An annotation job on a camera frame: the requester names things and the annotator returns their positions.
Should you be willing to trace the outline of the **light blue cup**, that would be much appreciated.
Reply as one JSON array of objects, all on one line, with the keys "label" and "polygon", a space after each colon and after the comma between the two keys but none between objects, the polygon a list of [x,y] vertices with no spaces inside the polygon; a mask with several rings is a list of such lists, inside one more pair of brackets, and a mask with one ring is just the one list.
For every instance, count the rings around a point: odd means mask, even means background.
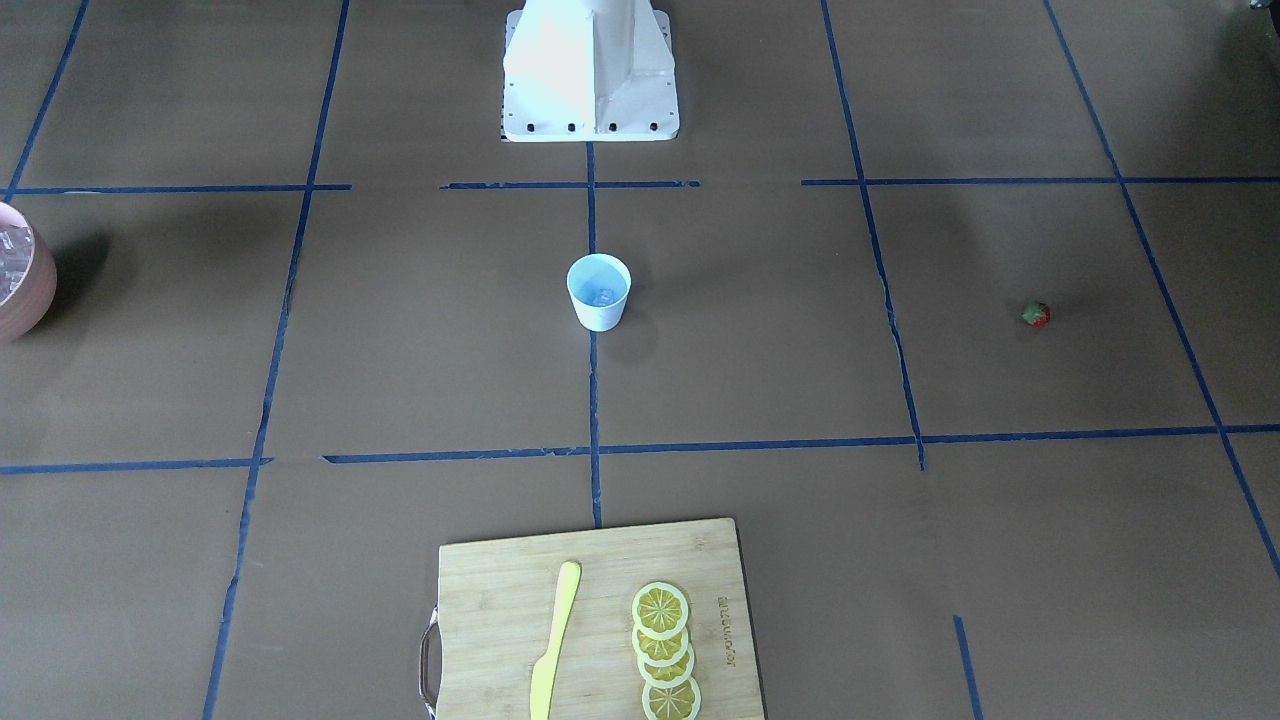
[{"label": "light blue cup", "polygon": [[631,287],[630,269],[618,258],[604,252],[577,259],[566,273],[566,288],[575,314],[590,332],[617,327]]}]

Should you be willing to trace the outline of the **clear ice cubes pile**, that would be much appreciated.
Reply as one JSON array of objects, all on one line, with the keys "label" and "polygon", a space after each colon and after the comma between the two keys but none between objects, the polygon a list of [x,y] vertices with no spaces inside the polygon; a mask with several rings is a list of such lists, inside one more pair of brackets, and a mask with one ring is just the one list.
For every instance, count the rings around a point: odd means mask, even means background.
[{"label": "clear ice cubes pile", "polygon": [[1,304],[6,302],[26,279],[35,261],[35,236],[29,227],[3,225],[1,238]]}]

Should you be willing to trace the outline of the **pink bowl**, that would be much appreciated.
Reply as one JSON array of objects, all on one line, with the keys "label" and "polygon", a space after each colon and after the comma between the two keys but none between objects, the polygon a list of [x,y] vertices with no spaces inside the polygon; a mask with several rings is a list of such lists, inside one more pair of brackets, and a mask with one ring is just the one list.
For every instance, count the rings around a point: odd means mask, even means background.
[{"label": "pink bowl", "polygon": [[1,343],[32,331],[52,305],[58,269],[41,233],[14,206],[1,204]]}]

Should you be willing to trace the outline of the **lemon slices row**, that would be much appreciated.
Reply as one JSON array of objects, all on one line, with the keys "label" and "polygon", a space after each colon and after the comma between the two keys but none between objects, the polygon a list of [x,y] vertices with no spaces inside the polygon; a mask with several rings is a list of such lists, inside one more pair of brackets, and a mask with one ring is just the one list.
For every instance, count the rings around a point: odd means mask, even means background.
[{"label": "lemon slices row", "polygon": [[691,605],[668,582],[649,582],[631,603],[630,634],[643,680],[640,710],[646,719],[696,719],[701,688],[694,676],[698,655],[692,646]]}]

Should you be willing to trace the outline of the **yellow plastic knife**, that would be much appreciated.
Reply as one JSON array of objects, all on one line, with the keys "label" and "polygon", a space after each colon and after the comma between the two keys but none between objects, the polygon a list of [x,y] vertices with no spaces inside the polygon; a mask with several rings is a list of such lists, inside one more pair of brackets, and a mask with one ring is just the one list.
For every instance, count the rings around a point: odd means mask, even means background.
[{"label": "yellow plastic knife", "polygon": [[581,582],[582,569],[576,561],[564,561],[559,566],[556,593],[550,611],[550,626],[547,647],[534,662],[530,675],[529,717],[549,719],[556,688],[556,675],[570,624],[573,602]]}]

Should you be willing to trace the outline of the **red toy strawberry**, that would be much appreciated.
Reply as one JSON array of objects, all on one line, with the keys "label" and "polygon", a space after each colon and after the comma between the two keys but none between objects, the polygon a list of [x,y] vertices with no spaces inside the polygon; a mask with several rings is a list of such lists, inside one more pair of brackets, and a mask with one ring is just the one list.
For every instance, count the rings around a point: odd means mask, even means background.
[{"label": "red toy strawberry", "polygon": [[1051,322],[1051,307],[1036,300],[1028,301],[1020,311],[1021,322],[1030,328],[1044,327]]}]

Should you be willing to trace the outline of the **wooden cutting board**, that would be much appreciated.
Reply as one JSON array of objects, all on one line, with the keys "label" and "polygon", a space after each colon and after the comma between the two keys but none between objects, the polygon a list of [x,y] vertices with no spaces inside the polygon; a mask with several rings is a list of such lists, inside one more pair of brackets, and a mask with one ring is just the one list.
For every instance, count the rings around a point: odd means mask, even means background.
[{"label": "wooden cutting board", "polygon": [[763,719],[737,527],[716,518],[445,544],[436,605],[419,651],[430,719],[530,719],[561,564],[582,569],[549,719],[646,719],[631,646],[631,603],[649,582],[691,605],[701,688],[696,719]]}]

